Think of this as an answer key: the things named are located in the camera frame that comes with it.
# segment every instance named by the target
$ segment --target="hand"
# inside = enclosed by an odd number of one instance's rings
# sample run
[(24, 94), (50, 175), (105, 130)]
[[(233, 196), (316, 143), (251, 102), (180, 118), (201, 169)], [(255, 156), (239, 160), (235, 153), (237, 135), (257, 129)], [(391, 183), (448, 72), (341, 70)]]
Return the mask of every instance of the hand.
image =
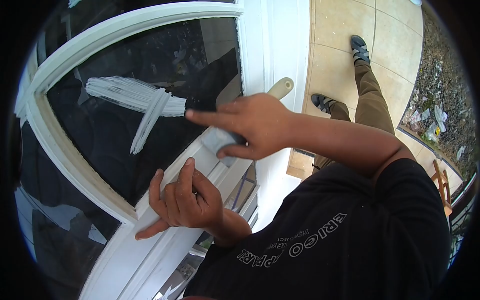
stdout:
[(218, 158), (235, 156), (261, 159), (289, 147), (292, 119), (296, 114), (268, 94), (239, 97), (217, 112), (187, 110), (185, 117), (203, 126), (215, 126), (242, 135), (248, 146), (231, 145), (218, 151)]
[(223, 222), (223, 202), (218, 189), (207, 177), (195, 169), (195, 159), (190, 157), (180, 170), (176, 182), (165, 186), (164, 199), (160, 198), (163, 171), (158, 169), (150, 181), (148, 202), (160, 220), (138, 232), (136, 240), (147, 239), (169, 227), (213, 228)]

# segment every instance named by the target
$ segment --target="wooden chair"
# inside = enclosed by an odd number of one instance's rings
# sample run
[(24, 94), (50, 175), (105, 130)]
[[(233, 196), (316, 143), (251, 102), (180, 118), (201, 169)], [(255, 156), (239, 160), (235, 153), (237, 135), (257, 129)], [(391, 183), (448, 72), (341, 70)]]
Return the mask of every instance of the wooden chair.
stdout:
[(452, 213), (452, 199), (450, 198), (450, 184), (448, 183), (447, 171), (444, 170), (440, 172), (436, 159), (433, 160), (433, 167), (435, 168), (435, 174), (433, 174), (431, 179), (433, 182), (435, 182), (435, 180), (438, 182), (438, 192), (440, 192), (440, 197), (444, 205), (445, 215), (449, 216)]

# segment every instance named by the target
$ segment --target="black t-shirt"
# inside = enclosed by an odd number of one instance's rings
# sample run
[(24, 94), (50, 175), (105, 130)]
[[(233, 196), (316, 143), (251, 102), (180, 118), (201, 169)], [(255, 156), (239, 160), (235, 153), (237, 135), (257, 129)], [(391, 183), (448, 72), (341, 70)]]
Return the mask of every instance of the black t-shirt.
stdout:
[(273, 221), (232, 248), (212, 245), (185, 296), (426, 299), (445, 274), (450, 233), (435, 184), (403, 158), (370, 180), (319, 170)]

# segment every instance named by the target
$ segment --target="sandal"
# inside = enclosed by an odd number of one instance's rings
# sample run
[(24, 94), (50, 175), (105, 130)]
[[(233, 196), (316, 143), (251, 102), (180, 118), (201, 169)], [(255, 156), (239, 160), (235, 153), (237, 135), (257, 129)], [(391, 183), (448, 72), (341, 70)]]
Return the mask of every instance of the sandal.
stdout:
[(330, 107), (336, 102), (337, 101), (327, 98), (321, 94), (312, 95), (313, 105), (315, 105), (319, 110), (326, 112), (327, 114), (330, 114)]
[(365, 43), (363, 38), (359, 36), (352, 36), (350, 38), (350, 45), (352, 46), (353, 64), (355, 64), (357, 60), (363, 60), (370, 64), (367, 43)]

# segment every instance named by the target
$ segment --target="plastic bag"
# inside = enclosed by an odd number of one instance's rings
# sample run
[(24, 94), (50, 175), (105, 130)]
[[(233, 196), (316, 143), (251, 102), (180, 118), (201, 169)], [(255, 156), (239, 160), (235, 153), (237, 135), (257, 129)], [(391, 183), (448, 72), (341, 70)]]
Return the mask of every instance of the plastic bag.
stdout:
[(442, 109), (435, 104), (435, 120), (438, 122), (438, 127), (440, 128), (441, 132), (447, 131), (447, 128), (445, 128), (445, 125), (442, 121)]
[(465, 152), (465, 146), (461, 146), (456, 152), (456, 160), (459, 161), (462, 154)]
[(427, 139), (429, 141), (434, 141), (438, 143), (438, 134), (437, 134), (437, 124), (435, 122), (432, 122), (430, 126), (428, 127), (427, 131), (425, 132), (425, 135), (427, 136)]
[(430, 109), (427, 108), (421, 115), (421, 120), (425, 121), (430, 116)]
[(419, 114), (419, 111), (416, 110), (416, 111), (413, 113), (413, 115), (411, 116), (411, 118), (410, 118), (410, 123), (413, 124), (413, 123), (416, 123), (416, 122), (418, 122), (418, 121), (420, 121), (420, 120), (421, 120), (421, 116), (420, 116), (420, 114)]

